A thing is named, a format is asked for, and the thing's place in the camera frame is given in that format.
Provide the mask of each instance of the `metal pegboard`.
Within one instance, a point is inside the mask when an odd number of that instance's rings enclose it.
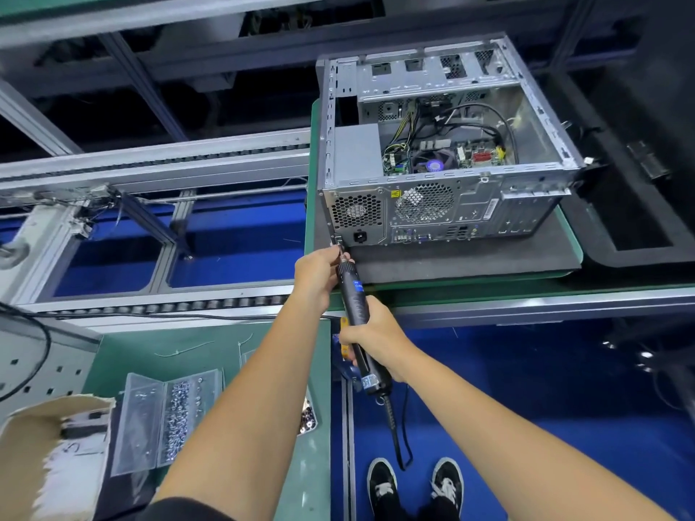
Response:
[[[55,331],[51,331],[51,339],[51,352],[37,375],[19,393],[0,402],[0,423],[17,409],[82,391],[96,355],[97,340]],[[29,375],[41,359],[45,339],[38,327],[31,323],[2,318],[0,343],[2,396]]]

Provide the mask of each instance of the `screwdriver label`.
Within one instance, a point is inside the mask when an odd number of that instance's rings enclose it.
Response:
[[[363,389],[369,389],[370,387],[373,387],[375,385],[379,385],[379,381],[377,380],[377,376],[375,374],[368,374],[364,378],[362,378],[362,388]]]

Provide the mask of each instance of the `sneaker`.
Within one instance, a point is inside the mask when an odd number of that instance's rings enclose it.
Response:
[[[448,457],[439,459],[432,473],[431,484],[432,499],[446,497],[459,511],[460,517],[464,506],[464,477],[456,461]]]
[[[369,490],[369,502],[372,505],[372,513],[375,512],[375,506],[379,499],[387,494],[397,494],[395,472],[385,458],[376,458],[369,465],[367,489]]]

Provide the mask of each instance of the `cardboard box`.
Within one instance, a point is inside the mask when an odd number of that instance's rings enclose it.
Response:
[[[0,431],[0,520],[92,521],[114,405],[73,395],[8,417]]]

